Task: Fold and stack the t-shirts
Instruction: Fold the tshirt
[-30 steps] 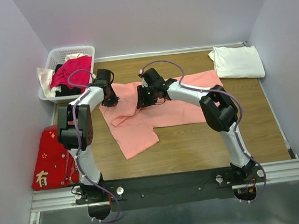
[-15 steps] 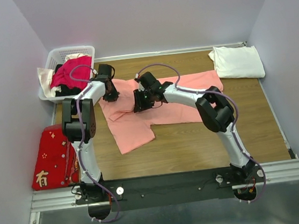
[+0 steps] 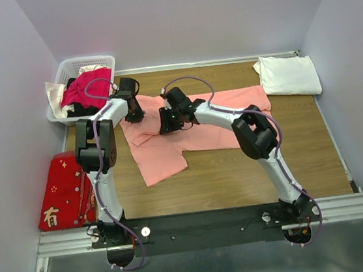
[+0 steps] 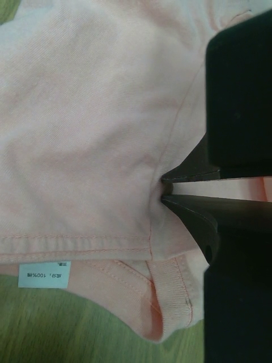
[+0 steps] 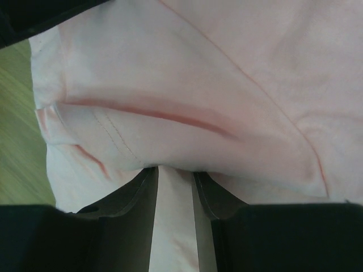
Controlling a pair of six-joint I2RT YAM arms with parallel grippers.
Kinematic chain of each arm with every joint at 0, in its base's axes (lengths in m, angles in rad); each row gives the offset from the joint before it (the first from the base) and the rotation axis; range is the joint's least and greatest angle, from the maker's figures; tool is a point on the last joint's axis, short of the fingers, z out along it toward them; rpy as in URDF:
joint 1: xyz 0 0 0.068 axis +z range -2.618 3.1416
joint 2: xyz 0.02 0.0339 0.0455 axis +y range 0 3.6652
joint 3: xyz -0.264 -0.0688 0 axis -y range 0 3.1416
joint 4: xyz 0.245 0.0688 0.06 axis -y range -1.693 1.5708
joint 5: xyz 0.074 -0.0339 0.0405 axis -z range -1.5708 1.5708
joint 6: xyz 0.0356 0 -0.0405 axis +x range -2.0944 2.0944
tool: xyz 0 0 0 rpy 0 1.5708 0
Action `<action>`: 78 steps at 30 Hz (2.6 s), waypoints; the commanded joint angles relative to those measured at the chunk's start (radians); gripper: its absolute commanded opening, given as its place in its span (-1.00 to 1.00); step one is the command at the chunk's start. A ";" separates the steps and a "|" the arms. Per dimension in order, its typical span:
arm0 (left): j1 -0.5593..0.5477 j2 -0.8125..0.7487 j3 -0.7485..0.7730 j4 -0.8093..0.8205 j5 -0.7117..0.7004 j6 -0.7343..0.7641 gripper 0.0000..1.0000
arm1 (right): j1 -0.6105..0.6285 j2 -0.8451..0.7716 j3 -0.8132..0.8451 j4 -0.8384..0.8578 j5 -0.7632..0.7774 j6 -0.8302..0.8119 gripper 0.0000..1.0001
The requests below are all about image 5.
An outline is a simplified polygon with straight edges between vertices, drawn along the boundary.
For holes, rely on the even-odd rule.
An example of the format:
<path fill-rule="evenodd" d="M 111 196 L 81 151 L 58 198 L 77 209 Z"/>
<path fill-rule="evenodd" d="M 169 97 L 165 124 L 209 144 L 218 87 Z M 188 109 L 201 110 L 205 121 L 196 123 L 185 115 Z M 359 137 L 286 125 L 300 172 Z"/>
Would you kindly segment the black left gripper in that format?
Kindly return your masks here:
<path fill-rule="evenodd" d="M 38 35 L 107 0 L 1 0 L 1 48 Z"/>

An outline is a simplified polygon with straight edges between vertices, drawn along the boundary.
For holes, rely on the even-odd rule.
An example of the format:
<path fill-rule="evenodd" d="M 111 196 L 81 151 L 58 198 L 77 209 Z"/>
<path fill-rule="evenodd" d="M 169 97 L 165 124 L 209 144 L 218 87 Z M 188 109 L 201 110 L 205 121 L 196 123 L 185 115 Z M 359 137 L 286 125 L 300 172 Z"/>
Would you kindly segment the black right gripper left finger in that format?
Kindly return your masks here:
<path fill-rule="evenodd" d="M 2 271 L 148 271 L 156 168 L 77 213 L 1 206 Z"/>

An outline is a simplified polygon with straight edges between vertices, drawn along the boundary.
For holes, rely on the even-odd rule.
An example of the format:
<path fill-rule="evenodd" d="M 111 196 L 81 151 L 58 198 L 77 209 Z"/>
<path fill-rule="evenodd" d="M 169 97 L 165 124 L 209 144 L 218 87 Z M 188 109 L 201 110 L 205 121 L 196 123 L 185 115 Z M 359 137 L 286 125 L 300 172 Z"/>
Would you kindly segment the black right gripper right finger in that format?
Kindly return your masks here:
<path fill-rule="evenodd" d="M 361 205 L 249 205 L 193 178 L 200 271 L 362 270 Z"/>

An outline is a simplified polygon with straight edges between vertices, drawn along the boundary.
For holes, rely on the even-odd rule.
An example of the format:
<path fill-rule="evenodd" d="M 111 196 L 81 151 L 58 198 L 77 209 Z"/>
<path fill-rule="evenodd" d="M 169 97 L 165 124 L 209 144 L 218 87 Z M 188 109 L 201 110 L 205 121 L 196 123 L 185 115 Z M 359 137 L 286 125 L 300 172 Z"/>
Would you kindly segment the salmon pink t shirt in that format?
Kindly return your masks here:
<path fill-rule="evenodd" d="M 150 271 L 198 271 L 193 172 L 362 203 L 361 1 L 112 1 L 29 41 L 56 206 L 159 168 Z"/>

